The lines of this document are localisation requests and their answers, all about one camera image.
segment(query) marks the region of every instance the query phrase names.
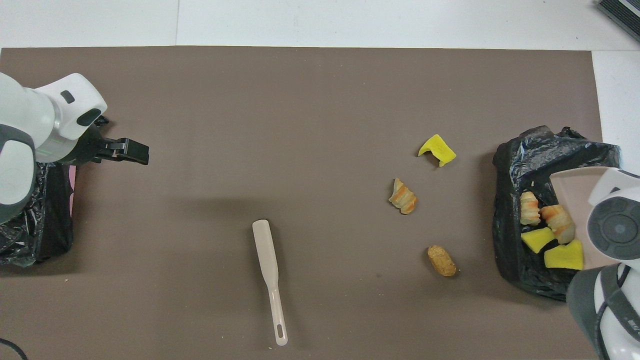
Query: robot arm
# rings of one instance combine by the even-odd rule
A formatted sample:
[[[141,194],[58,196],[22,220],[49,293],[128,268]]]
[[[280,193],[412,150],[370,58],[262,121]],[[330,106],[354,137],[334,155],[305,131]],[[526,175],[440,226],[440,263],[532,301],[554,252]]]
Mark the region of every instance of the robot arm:
[[[29,200],[36,161],[148,164],[146,145],[102,137],[95,123],[108,122],[102,116],[106,109],[100,93],[80,74],[31,89],[0,73],[0,224]]]
[[[575,176],[589,169],[571,170]],[[608,168],[591,189],[587,238],[603,255],[624,264],[578,272],[566,301],[602,359],[640,358],[640,177]]]
[[[0,124],[0,222],[19,213],[35,182],[35,150],[27,133]]]

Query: sponge piece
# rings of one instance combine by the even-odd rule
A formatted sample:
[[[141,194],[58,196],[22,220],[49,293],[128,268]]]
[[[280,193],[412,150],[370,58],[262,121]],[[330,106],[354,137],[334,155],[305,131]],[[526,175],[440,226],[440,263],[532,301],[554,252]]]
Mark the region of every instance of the sponge piece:
[[[573,240],[566,245],[558,245],[545,251],[545,266],[582,270],[584,268],[582,243],[579,240]]]
[[[424,154],[427,151],[431,151],[433,156],[435,156],[438,160],[440,160],[440,166],[444,166],[446,163],[450,162],[454,158],[456,158],[456,153],[447,146],[444,140],[440,137],[440,135],[433,135],[418,151],[418,156]]]
[[[522,241],[536,254],[545,247],[551,240],[555,238],[554,232],[545,227],[543,229],[538,229],[534,231],[529,231],[528,233],[520,234]]]

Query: bread piece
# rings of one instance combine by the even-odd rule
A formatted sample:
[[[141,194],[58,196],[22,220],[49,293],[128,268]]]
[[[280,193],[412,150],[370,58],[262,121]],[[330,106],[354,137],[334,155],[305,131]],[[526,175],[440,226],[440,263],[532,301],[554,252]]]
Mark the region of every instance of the bread piece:
[[[415,195],[407,188],[400,179],[394,180],[394,193],[389,198],[389,201],[398,209],[402,214],[409,214],[415,208],[417,199]]]
[[[431,260],[431,264],[438,274],[442,276],[453,276],[458,272],[456,264],[453,263],[449,253],[441,246],[430,246],[427,249],[427,256],[429,256],[429,260]]]
[[[545,206],[540,215],[553,230],[558,243],[570,243],[575,238],[575,224],[562,205]]]
[[[532,192],[524,192],[520,196],[520,223],[533,226],[540,224],[538,200]]]

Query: plastic spatula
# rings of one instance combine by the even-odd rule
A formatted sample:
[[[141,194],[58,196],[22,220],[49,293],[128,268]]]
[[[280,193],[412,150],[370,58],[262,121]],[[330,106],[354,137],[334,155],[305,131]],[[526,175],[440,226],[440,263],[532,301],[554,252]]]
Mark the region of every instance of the plastic spatula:
[[[260,261],[262,277],[269,291],[271,317],[273,318],[273,330],[276,334],[276,343],[283,346],[287,344],[289,338],[287,337],[287,328],[284,325],[280,292],[278,291],[276,251],[273,248],[271,228],[267,220],[258,220],[253,223],[253,237],[255,238],[255,248],[258,250],[258,260]]]

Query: plastic bag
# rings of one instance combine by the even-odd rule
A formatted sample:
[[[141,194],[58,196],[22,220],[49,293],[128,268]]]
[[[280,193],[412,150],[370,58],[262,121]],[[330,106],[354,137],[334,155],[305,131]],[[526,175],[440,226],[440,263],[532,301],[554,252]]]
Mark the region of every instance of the plastic bag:
[[[31,199],[22,213],[0,225],[0,265],[23,267],[71,248],[69,166],[38,163]]]
[[[520,225],[520,194],[532,191],[540,206],[558,203],[549,176],[580,167],[620,167],[620,148],[590,142],[564,127],[554,134],[547,126],[535,127],[501,144],[493,156],[497,187],[493,213],[493,247],[500,275],[530,293],[565,301],[576,270],[545,267],[543,253],[557,245],[547,244],[539,254],[520,239],[520,233],[544,227]]]

